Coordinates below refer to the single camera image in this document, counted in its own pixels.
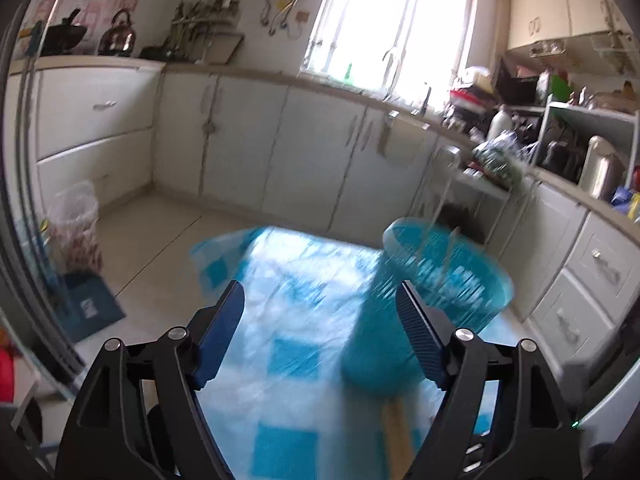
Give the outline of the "wooden chopstick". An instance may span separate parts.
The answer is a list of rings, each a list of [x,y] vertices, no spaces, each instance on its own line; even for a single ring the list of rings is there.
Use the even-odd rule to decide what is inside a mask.
[[[381,420],[388,478],[390,480],[403,479],[413,461],[413,447],[405,404],[399,396],[383,402]]]

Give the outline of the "white kitchen cabinets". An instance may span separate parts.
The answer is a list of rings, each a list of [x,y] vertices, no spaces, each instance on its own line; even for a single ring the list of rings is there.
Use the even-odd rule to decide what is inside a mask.
[[[92,183],[101,206],[184,200],[376,246],[403,216],[473,209],[516,314],[559,361],[597,350],[639,296],[639,230],[548,172],[501,185],[460,134],[281,76],[55,56],[9,72],[6,131],[36,207]]]

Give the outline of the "blue dustpan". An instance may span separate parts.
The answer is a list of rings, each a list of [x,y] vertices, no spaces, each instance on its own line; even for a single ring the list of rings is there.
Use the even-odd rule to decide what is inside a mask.
[[[66,273],[62,276],[64,302],[58,320],[73,344],[122,320],[126,314],[111,289],[98,274]]]

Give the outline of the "teal perforated plastic basket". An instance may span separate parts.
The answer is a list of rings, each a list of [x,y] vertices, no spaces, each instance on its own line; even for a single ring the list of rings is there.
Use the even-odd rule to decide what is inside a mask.
[[[513,295],[510,276],[468,238],[400,218],[383,233],[343,373],[374,396],[399,396],[424,379],[442,385],[454,331],[480,333]]]

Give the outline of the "red and white chair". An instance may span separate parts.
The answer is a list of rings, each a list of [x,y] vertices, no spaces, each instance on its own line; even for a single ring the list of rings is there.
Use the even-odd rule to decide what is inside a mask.
[[[17,437],[49,477],[54,467],[42,447],[42,413],[36,399],[40,375],[18,352],[8,331],[1,327],[1,411]]]

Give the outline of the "floral bin with plastic bag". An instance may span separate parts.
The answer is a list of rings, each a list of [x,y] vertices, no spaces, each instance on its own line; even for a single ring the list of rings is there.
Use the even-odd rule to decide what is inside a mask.
[[[77,182],[53,197],[47,220],[65,273],[101,273],[99,212],[96,191],[89,180]]]

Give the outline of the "blue checkered plastic tablecloth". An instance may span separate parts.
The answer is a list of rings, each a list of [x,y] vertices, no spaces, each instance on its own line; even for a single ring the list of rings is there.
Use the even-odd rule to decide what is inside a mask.
[[[377,250],[256,228],[203,240],[190,257],[205,299],[244,288],[241,321],[198,395],[238,479],[385,479],[385,400],[349,382],[342,354]]]

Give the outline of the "bag of vegetables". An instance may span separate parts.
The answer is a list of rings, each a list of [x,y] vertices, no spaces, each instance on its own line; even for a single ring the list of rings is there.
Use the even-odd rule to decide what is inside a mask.
[[[523,177],[525,162],[521,148],[518,135],[513,130],[503,130],[493,139],[477,145],[473,157],[488,177],[510,190],[519,186]]]

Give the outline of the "steel pot on shelf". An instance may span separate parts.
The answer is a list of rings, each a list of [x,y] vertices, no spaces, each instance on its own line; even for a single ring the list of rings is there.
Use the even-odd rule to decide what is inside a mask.
[[[547,145],[540,166],[552,174],[576,183],[583,163],[582,152],[574,145],[565,141],[551,141]]]

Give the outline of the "white thermos jug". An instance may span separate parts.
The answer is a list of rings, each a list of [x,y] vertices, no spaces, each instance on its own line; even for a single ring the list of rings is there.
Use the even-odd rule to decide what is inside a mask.
[[[592,136],[578,188],[597,200],[609,202],[622,184],[624,173],[625,165],[614,146],[602,136]]]

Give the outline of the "white dish rack shelf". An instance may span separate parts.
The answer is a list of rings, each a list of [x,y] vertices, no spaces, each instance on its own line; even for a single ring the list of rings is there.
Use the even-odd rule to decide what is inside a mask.
[[[592,136],[602,136],[610,142],[616,151],[626,158],[625,185],[631,186],[634,167],[639,155],[639,113],[633,115],[594,108],[590,110],[577,105],[555,101],[548,97],[542,108],[542,121],[538,136],[538,145],[530,156],[530,164],[537,166],[541,158],[541,150],[547,146],[548,123],[552,118],[562,120],[577,134],[578,139],[589,140]]]

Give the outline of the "metal kettle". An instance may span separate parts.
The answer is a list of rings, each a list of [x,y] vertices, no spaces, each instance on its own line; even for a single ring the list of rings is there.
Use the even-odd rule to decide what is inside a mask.
[[[130,58],[134,53],[137,34],[132,27],[131,13],[120,9],[113,16],[111,27],[101,37],[98,55]]]

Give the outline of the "black wok pan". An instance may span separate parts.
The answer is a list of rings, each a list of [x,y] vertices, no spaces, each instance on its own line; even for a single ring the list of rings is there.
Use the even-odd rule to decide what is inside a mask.
[[[60,24],[48,28],[40,51],[42,56],[69,54],[80,44],[88,30],[87,26],[74,23],[80,11],[81,8],[74,9]]]

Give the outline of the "window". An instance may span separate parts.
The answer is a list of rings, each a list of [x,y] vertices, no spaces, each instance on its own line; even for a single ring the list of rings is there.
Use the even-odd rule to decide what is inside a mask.
[[[410,110],[440,112],[473,11],[474,0],[322,0],[302,70]]]

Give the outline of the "wall utensil rack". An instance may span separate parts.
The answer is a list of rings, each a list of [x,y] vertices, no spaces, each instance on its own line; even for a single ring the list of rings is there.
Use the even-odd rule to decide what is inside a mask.
[[[229,65],[245,35],[239,31],[240,0],[181,0],[170,23],[169,61]]]

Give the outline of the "upper wall cabinets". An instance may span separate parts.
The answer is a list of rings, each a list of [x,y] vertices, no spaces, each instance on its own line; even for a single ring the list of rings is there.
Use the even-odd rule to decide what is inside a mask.
[[[510,0],[506,48],[528,47],[537,41],[589,36],[632,29],[614,0]]]

